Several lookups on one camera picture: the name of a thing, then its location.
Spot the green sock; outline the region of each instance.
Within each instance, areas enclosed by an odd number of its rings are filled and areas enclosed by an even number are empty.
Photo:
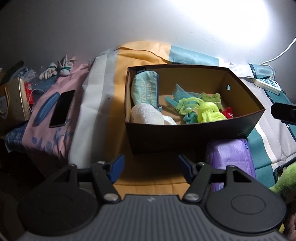
[[[201,93],[201,99],[205,102],[213,102],[217,105],[219,111],[222,111],[221,96],[219,93],[214,94],[213,96],[208,96],[206,93]]]

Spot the purple package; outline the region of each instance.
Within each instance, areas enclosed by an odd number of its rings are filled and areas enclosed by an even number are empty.
[[[256,179],[255,168],[246,139],[213,140],[207,145],[206,160],[215,169],[234,165]],[[213,183],[212,192],[223,189],[224,183]]]

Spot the teal pencil case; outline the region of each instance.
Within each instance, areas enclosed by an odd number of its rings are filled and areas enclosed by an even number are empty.
[[[131,97],[134,105],[147,103],[161,112],[158,101],[158,73],[143,71],[135,75],[131,85]]]

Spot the white towel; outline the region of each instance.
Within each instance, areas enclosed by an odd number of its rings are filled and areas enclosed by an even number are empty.
[[[141,103],[131,109],[131,122],[150,125],[176,125],[170,116],[162,115],[152,105]]]

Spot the orange fabric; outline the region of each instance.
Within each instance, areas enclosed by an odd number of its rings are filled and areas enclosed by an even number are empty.
[[[105,156],[112,159],[125,155],[125,169],[115,188],[125,194],[178,194],[183,196],[188,184],[178,170],[177,153],[132,155],[124,123],[124,93],[127,68],[149,64],[167,64],[168,61],[147,50],[129,50],[121,47],[115,71],[114,101],[108,120]]]

